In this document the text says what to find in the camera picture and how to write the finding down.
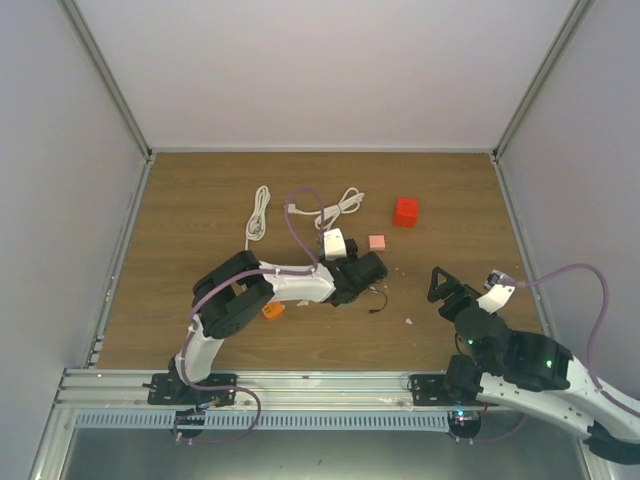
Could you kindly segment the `orange power strip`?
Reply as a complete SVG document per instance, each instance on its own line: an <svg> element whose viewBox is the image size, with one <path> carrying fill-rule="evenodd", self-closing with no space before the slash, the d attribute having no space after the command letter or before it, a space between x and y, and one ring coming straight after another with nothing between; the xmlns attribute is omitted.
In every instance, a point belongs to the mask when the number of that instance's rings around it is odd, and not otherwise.
<svg viewBox="0 0 640 480"><path fill-rule="evenodd" d="M271 302L262 308L262 314L269 322L273 322L284 315L286 306L281 302Z"/></svg>

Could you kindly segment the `red charger cube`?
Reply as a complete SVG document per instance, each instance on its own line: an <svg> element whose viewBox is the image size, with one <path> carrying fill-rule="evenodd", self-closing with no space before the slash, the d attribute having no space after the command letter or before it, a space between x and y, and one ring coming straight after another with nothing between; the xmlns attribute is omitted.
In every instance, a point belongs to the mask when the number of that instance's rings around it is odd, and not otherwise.
<svg viewBox="0 0 640 480"><path fill-rule="evenodd" d="M412 229L419 216L419 201L414 198L398 197L393 215L393 225Z"/></svg>

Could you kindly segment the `pink charger cube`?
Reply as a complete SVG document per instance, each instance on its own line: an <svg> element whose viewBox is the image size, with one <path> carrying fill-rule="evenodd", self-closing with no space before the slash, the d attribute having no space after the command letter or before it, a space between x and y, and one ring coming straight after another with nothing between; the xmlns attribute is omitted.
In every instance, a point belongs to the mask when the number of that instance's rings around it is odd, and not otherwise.
<svg viewBox="0 0 640 480"><path fill-rule="evenodd" d="M368 237L369 249L371 251L386 251L387 240L384 235L370 235Z"/></svg>

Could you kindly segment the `aluminium frame post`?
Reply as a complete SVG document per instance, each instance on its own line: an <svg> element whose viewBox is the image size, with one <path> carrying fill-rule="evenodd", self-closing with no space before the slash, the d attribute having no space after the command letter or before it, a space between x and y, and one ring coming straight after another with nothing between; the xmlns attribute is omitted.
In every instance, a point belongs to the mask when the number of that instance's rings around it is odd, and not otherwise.
<svg viewBox="0 0 640 480"><path fill-rule="evenodd" d="M494 163L498 163L504 155L509 143L515 136L531 106L539 96L546 81L554 71L593 4L593 0L576 0L572 3L566 18L554 36L516 110L491 152Z"/></svg>
<svg viewBox="0 0 640 480"><path fill-rule="evenodd" d="M59 5L68 18L90 61L94 65L102 83L109 93L116 109L124 121L130 136L146 162L151 161L153 149L149 146L141 128L126 101L100 46L98 45L83 13L74 0L60 0Z"/></svg>

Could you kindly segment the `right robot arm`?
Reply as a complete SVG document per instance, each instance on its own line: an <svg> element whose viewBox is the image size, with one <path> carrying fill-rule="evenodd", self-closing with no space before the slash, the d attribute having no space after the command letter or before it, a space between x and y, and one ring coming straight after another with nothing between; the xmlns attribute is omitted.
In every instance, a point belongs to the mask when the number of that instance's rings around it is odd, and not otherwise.
<svg viewBox="0 0 640 480"><path fill-rule="evenodd" d="M522 284L494 270L480 293L440 267L427 299L440 302L467 353L451 357L443 393L451 403L496 403L555 424L595 456L639 462L639 402L599 379L591 363L544 334L510 328L499 316Z"/></svg>

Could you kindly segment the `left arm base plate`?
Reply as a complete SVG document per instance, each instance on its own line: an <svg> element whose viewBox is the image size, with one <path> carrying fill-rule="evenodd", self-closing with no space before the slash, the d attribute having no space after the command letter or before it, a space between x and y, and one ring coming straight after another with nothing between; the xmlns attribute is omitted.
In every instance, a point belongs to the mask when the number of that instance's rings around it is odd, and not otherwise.
<svg viewBox="0 0 640 480"><path fill-rule="evenodd" d="M174 371L155 373L142 386L148 390L147 403L150 405L185 405L198 409L230 406L235 403L236 393L219 386L235 386L235 374L210 374L199 382L201 387L216 387L216 390L198 390L183 383Z"/></svg>

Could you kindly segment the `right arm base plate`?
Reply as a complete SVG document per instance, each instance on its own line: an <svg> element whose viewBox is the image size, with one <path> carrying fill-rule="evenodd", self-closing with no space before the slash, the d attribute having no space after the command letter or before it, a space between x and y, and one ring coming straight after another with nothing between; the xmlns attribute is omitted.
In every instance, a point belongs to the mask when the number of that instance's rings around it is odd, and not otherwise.
<svg viewBox="0 0 640 480"><path fill-rule="evenodd" d="M483 407L477 400L455 400L444 388L445 375L414 373L408 377L407 390L414 406L421 407Z"/></svg>

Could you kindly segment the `left aluminium frame post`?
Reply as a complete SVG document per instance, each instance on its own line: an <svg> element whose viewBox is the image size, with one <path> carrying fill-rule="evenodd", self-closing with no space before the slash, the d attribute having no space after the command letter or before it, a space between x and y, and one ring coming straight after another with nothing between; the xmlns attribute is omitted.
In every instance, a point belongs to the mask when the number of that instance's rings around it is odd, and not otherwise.
<svg viewBox="0 0 640 480"><path fill-rule="evenodd" d="M94 65L102 83L109 93L116 109L124 121L130 136L146 162L151 161L153 149L149 146L141 128L126 101L100 46L98 45L83 13L74 0L60 0L59 5L68 18L90 61Z"/></svg>

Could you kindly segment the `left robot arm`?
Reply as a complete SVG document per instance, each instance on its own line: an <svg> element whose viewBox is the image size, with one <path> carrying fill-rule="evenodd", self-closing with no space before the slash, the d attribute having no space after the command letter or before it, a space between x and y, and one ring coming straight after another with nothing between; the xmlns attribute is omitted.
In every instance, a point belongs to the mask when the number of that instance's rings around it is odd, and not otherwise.
<svg viewBox="0 0 640 480"><path fill-rule="evenodd" d="M185 404L201 400L211 387L211 367L224 340L268 304L307 301L338 307L355 301L387 274L374 252L315 259L307 266L260 262L249 250L234 255L193 287L187 338L169 364L166 396Z"/></svg>

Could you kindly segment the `right aluminium frame post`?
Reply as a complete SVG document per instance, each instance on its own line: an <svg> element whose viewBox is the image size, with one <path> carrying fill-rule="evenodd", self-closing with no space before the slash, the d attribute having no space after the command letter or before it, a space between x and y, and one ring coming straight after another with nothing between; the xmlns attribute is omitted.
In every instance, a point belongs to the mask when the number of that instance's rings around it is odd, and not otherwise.
<svg viewBox="0 0 640 480"><path fill-rule="evenodd" d="M539 96L546 81L554 71L593 4L593 0L576 0L572 3L566 18L554 36L516 110L491 152L494 163L498 163L504 155L509 143L515 136L531 106Z"/></svg>

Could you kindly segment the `aluminium front rail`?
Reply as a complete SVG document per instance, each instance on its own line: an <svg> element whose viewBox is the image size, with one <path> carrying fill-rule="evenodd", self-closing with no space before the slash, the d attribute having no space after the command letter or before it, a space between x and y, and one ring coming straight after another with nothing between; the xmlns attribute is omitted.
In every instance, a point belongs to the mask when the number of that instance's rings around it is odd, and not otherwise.
<svg viewBox="0 0 640 480"><path fill-rule="evenodd" d="M192 408L185 405L150 405L142 386L154 371L71 370L62 377L54 403L85 408ZM470 409L483 407L414 406L407 390L413 372L400 371L239 371L235 403L230 408L248 411L256 405L265 410L383 411L414 409ZM524 408L531 412L557 411L561 416L581 414L596 390L589 378L573 376L565 391L534 393L505 380L484 375L482 390L471 400L484 405Z"/></svg>

